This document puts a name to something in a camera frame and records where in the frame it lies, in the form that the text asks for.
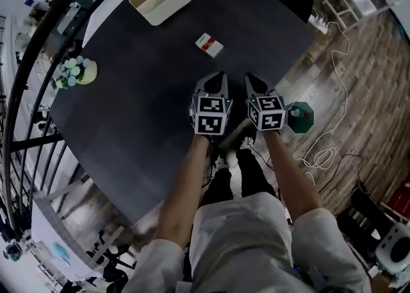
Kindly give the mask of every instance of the white cable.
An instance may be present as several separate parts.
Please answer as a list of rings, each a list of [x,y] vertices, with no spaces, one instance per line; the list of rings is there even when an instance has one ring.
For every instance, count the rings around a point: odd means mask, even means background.
[[[313,10],[315,11],[315,13],[317,14],[317,17],[320,18],[320,15],[323,15],[322,19],[325,21],[327,19],[327,15],[323,12],[321,12],[318,8],[316,8],[315,6],[313,6]]]
[[[347,111],[347,96],[349,94],[349,92],[347,91],[347,87],[344,84],[344,82],[341,80],[338,71],[336,69],[336,65],[334,63],[334,53],[338,53],[341,54],[342,56],[346,56],[349,53],[349,47],[350,47],[350,41],[349,38],[346,36],[346,34],[344,34],[344,32],[342,32],[342,30],[339,27],[339,24],[336,22],[329,22],[327,23],[327,26],[329,26],[329,24],[335,24],[337,25],[340,33],[346,38],[347,40],[347,50],[346,53],[339,51],[339,50],[332,50],[331,51],[331,58],[332,58],[332,63],[333,63],[333,68],[334,68],[334,73],[336,74],[336,76],[338,77],[339,81],[341,82],[341,84],[343,85],[343,88],[346,91],[346,99],[345,99],[345,107],[344,107],[344,111],[342,116],[340,117],[339,121],[336,123],[336,125],[334,126],[333,129],[331,130],[327,130],[325,132],[323,132],[316,140],[315,142],[312,144],[312,146],[308,149],[308,151],[305,153],[305,155],[303,156],[303,158],[296,158],[295,160],[302,160],[304,165],[310,169],[321,169],[321,170],[327,170],[328,168],[331,167],[334,158],[336,157],[336,154],[338,152],[338,150],[335,147],[329,147],[329,148],[325,148],[322,149],[321,151],[317,152],[314,157],[313,157],[313,164],[310,164],[307,160],[306,157],[308,156],[308,154],[310,153],[310,151],[313,149],[313,147],[316,145],[316,143],[319,141],[319,139],[321,139],[324,135],[333,132],[338,126],[339,123],[341,122],[341,120],[344,118],[346,111]],[[310,174],[312,180],[313,180],[313,186],[315,186],[315,180],[313,179],[313,176],[310,172],[305,172],[306,174]]]
[[[313,7],[312,9],[313,9],[313,10],[315,11],[315,13],[316,13],[316,18],[319,18],[319,13],[318,13],[318,11],[316,10],[316,8]]]

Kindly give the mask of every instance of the shoe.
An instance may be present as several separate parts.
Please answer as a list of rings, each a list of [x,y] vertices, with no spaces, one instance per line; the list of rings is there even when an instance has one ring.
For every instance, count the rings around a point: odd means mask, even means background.
[[[225,154],[220,149],[216,150],[212,156],[212,168],[214,173],[217,173],[219,170],[223,168],[228,168],[225,159]]]
[[[256,128],[253,125],[247,126],[242,132],[239,134],[237,138],[237,146],[239,148],[236,149],[251,149],[253,147],[256,140]]]

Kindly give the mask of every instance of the green object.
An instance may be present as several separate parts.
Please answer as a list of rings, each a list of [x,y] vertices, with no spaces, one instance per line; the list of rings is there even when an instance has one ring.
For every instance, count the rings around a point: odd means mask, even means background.
[[[297,101],[291,104],[287,114],[288,126],[297,134],[307,133],[315,123],[315,113],[305,101]]]
[[[22,256],[22,249],[17,243],[11,243],[6,246],[6,251],[3,251],[6,259],[12,259],[14,262],[19,261]]]

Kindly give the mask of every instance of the red and white package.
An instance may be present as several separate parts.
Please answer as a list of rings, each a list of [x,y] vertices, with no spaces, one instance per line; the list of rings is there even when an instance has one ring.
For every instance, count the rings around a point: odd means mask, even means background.
[[[219,54],[224,47],[224,45],[216,41],[215,38],[211,37],[207,33],[201,35],[195,44],[213,58],[216,57],[216,55]]]

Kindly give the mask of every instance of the black pants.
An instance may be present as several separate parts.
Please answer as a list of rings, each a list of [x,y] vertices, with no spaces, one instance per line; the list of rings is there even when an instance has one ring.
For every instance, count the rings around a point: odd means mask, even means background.
[[[236,157],[242,173],[242,197],[260,192],[268,192],[276,197],[274,188],[267,182],[262,168],[251,151],[249,149],[240,149],[236,152]],[[209,184],[200,206],[233,199],[230,181],[231,173],[229,169],[219,170]]]

